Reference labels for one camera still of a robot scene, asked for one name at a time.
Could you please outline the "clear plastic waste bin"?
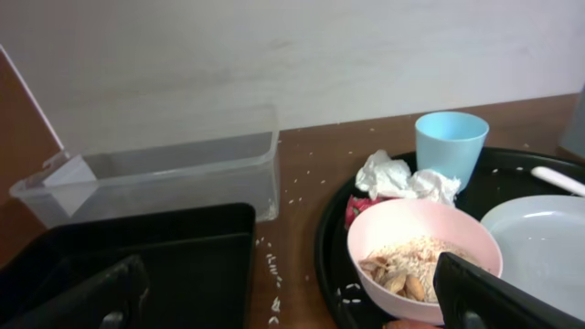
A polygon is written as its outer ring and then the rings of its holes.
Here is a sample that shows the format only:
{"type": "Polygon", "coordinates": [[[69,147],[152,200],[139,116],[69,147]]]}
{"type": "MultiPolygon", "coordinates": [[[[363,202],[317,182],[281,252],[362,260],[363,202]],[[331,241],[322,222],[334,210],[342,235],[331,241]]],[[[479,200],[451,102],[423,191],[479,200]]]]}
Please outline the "clear plastic waste bin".
{"type": "Polygon", "coordinates": [[[47,228],[231,203],[279,215],[278,117],[272,106],[200,113],[181,143],[101,154],[61,151],[10,187],[47,228]]]}

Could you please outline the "grey plastic plate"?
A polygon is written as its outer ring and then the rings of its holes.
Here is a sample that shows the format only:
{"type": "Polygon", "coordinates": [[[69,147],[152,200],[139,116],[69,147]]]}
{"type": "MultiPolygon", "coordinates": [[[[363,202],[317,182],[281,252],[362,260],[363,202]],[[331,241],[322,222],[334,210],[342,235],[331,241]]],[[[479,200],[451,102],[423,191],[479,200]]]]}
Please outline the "grey plastic plate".
{"type": "Polygon", "coordinates": [[[582,197],[520,197],[491,209],[481,223],[501,250],[503,281],[584,318],[582,197]]]}

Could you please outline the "round black serving tray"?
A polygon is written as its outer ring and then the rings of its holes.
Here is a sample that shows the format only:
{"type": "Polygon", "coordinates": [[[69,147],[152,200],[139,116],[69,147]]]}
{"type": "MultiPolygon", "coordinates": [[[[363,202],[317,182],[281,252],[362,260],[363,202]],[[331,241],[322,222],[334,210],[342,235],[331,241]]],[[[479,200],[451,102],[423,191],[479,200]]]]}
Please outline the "round black serving tray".
{"type": "MultiPolygon", "coordinates": [[[[584,163],[545,154],[485,147],[468,186],[456,197],[455,206],[476,219],[490,209],[522,196],[568,195],[569,192],[530,174],[537,166],[549,167],[579,182],[584,163]]],[[[377,307],[359,282],[347,250],[346,205],[352,196],[365,196],[350,177],[328,202],[318,224],[314,243],[314,266],[320,292],[340,328],[377,328],[395,318],[377,307]]]]}

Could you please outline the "red snack wrapper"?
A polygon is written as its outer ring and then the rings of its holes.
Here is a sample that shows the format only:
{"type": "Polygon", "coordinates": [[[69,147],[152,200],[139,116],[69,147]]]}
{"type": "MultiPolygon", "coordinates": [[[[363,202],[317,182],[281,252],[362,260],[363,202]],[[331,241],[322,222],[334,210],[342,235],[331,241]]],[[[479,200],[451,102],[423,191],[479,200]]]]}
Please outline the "red snack wrapper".
{"type": "Polygon", "coordinates": [[[387,201],[388,197],[377,197],[377,198],[369,198],[369,197],[357,197],[351,196],[346,204],[346,212],[345,212],[345,229],[349,229],[352,223],[356,220],[356,218],[365,210],[374,205],[381,203],[383,201],[387,201]]]}

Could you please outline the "pink bowl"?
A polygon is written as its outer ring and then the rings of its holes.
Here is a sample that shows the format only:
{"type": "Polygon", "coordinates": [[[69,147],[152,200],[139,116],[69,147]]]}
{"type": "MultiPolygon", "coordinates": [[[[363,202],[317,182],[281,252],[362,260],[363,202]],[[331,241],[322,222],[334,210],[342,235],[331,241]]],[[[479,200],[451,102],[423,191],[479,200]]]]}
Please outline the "pink bowl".
{"type": "Polygon", "coordinates": [[[360,285],[384,312],[427,324],[443,324],[438,303],[416,302],[387,292],[370,279],[359,262],[372,251],[419,237],[451,242],[475,257],[475,265],[495,277],[503,271],[502,253],[489,231],[478,220],[453,206],[429,200],[393,199],[362,212],[348,229],[347,249],[360,285]]]}

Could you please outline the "rice and nut leftovers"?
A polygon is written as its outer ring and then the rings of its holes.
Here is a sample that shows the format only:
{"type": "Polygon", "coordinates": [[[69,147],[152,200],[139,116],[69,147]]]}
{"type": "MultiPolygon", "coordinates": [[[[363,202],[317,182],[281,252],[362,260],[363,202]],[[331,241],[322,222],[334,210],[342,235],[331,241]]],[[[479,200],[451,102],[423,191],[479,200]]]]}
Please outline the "rice and nut leftovers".
{"type": "Polygon", "coordinates": [[[443,252],[453,253],[473,265],[479,264],[466,250],[431,237],[419,237],[374,250],[358,264],[387,292],[416,302],[437,303],[433,277],[443,252]]]}

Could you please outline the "light blue plastic cup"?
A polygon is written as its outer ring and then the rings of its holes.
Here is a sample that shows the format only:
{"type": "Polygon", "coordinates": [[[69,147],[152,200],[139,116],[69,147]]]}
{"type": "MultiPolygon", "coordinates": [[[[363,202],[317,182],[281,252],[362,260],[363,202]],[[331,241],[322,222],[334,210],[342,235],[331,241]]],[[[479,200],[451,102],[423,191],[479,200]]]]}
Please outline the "light blue plastic cup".
{"type": "Polygon", "coordinates": [[[484,119],[465,112],[438,111],[419,117],[415,122],[417,169],[458,179],[458,191],[462,192],[489,131],[484,119]]]}

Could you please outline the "white tissue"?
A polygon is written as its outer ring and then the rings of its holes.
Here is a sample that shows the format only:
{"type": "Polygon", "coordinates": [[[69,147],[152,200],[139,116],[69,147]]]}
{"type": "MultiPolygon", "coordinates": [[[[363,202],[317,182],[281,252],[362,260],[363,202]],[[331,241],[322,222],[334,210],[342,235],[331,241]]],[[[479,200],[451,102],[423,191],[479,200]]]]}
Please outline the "white tissue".
{"type": "Polygon", "coordinates": [[[423,199],[453,206],[462,182],[431,169],[412,173],[404,160],[392,159],[386,151],[378,150],[358,170],[355,186],[371,199],[423,199]]]}

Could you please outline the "white plastic fork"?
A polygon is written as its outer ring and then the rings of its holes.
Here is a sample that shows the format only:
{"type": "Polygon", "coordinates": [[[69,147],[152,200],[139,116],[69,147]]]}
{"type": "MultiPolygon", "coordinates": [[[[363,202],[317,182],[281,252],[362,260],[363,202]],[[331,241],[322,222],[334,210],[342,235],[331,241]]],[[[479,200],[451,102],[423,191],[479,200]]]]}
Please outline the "white plastic fork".
{"type": "Polygon", "coordinates": [[[560,187],[577,196],[585,196],[585,185],[581,182],[545,166],[534,167],[531,175],[553,186],[560,187]]]}

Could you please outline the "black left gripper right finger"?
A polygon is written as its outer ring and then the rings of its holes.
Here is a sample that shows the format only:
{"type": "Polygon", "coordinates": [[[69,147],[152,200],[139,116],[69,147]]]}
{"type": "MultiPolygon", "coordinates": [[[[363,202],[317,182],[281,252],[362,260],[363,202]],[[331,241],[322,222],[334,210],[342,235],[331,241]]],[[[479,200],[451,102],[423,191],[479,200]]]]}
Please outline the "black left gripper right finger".
{"type": "Polygon", "coordinates": [[[584,329],[584,322],[443,252],[433,287],[447,329],[584,329]]]}

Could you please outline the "orange carrot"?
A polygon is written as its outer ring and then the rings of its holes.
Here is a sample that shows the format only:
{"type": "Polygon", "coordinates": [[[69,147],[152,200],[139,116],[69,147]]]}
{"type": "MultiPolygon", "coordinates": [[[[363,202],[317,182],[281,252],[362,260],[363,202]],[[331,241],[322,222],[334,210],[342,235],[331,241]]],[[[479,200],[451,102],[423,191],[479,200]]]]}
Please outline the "orange carrot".
{"type": "Polygon", "coordinates": [[[382,325],[382,329],[441,329],[430,324],[411,320],[394,320],[382,325]]]}

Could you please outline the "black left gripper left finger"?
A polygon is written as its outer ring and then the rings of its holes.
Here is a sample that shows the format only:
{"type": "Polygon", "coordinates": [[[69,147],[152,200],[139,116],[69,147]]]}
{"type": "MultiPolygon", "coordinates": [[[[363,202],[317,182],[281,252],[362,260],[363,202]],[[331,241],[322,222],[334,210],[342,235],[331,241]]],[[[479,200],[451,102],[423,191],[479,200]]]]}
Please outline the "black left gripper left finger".
{"type": "Polygon", "coordinates": [[[2,326],[8,329],[139,328],[149,288],[142,259],[132,255],[2,326]]]}

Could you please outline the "black rectangular food tray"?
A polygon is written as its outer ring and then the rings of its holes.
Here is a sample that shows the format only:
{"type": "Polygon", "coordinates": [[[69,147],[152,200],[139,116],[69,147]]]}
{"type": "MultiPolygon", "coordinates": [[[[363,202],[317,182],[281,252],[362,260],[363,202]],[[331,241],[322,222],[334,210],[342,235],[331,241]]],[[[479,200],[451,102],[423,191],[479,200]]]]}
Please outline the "black rectangular food tray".
{"type": "Polygon", "coordinates": [[[52,228],[2,269],[1,325],[137,255],[150,282],[139,328],[244,328],[254,229],[247,204],[52,228]]]}

